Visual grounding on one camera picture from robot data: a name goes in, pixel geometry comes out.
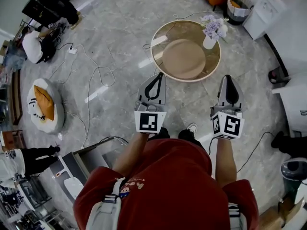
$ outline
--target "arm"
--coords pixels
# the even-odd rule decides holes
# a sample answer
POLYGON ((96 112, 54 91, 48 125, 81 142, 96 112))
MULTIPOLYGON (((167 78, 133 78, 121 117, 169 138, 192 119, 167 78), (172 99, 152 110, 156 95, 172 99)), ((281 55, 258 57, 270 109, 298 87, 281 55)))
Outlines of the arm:
POLYGON ((54 27, 49 28, 49 29, 46 30, 45 32, 39 33, 38 37, 45 37, 45 36, 47 36, 49 33, 51 33, 52 30, 54 30, 54 27))
POLYGON ((116 160, 113 170, 127 176, 143 153, 149 134, 137 133, 124 152, 116 160))
POLYGON ((221 187, 236 181, 236 164, 229 140, 217 141, 215 178, 221 187))

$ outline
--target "marble floor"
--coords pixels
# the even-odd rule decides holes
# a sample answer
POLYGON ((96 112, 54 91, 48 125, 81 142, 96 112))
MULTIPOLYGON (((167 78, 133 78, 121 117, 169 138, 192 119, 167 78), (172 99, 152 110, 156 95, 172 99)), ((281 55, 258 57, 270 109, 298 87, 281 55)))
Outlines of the marble floor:
MULTIPOLYGON (((75 30, 67 29, 61 45, 73 42, 82 44, 87 54, 99 66, 109 67, 116 82, 113 86, 102 87, 96 72, 91 81, 90 94, 96 97, 89 102, 90 129, 85 146, 98 142, 107 136, 121 136, 127 140, 134 133, 134 104, 138 87, 155 70, 149 62, 150 50, 143 49, 150 43, 155 31, 163 24, 175 20, 173 14, 185 17, 201 11, 211 11, 207 0, 71 0, 81 10, 83 21, 75 30), (139 63, 149 63, 139 68, 139 63)), ((203 14, 189 17, 199 22, 203 14)), ((278 66, 271 48, 260 38, 253 41, 241 26, 229 25, 226 41, 220 40, 221 63, 216 72, 204 81, 181 83, 167 79, 166 94, 168 113, 164 125, 172 137, 192 122, 196 122, 199 131, 196 138, 208 150, 213 136, 210 123, 210 106, 217 101, 220 80, 225 74, 234 77, 241 86, 246 99, 244 106, 245 128, 240 139, 233 141, 233 151, 237 168, 247 160, 265 131, 276 134, 285 129, 286 119, 279 96, 271 93, 272 85, 268 81, 269 70, 278 66)), ((28 147, 61 146, 61 155, 79 150, 85 139, 84 126, 78 118, 66 114, 66 120, 58 135, 48 135, 38 131, 27 114, 26 97, 33 81, 37 78, 49 78, 60 63, 66 59, 51 81, 57 85, 64 101, 65 110, 78 115, 88 125, 88 107, 85 102, 88 94, 88 82, 95 69, 81 46, 78 55, 66 54, 69 46, 57 51, 48 63, 38 65, 27 61, 22 69, 22 104, 24 115, 20 129, 28 147)), ((104 84, 111 84, 112 77, 107 69, 101 69, 104 84)), ((287 158, 270 146, 271 136, 265 135, 244 169, 238 173, 239 179, 248 179, 254 189, 260 213, 276 204, 283 195, 283 180, 279 173, 280 163, 287 158)), ((121 148, 118 141, 111 141, 111 149, 121 148)), ((211 158, 215 164, 216 142, 212 143, 211 158)), ((61 193, 59 186, 51 178, 48 169, 40 176, 53 204, 63 212, 75 226, 72 204, 61 193)))

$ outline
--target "white vase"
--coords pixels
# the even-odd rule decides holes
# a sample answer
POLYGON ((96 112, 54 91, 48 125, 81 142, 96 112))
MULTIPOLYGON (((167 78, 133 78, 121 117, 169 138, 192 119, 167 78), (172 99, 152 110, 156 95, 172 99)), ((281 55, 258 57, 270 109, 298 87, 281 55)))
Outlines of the white vase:
POLYGON ((206 49, 212 49, 216 43, 216 40, 211 39, 209 36, 205 37, 205 40, 203 41, 202 45, 206 49))

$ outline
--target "glass table top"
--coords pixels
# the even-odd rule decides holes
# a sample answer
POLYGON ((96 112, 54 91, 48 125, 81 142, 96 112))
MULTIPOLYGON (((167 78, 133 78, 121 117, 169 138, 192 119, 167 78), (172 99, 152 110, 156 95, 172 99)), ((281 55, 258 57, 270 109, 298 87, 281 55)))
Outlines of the glass table top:
POLYGON ((220 44, 217 42, 212 49, 206 49, 202 43, 205 39, 201 24, 193 21, 178 20, 165 24, 154 35, 151 42, 151 53, 156 66, 166 76, 182 82, 196 82, 209 77, 218 67, 221 58, 220 44), (180 79, 167 71, 163 64, 163 52, 167 45, 179 39, 187 39, 198 44, 206 55, 206 64, 201 73, 194 79, 180 79))

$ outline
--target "power strip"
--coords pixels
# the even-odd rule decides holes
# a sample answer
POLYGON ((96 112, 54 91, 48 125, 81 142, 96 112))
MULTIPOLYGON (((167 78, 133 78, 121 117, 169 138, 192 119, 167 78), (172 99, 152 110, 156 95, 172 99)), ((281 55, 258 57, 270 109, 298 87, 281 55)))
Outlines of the power strip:
POLYGON ((76 48, 69 48, 68 49, 68 53, 71 53, 73 55, 76 55, 77 54, 77 49, 76 48))

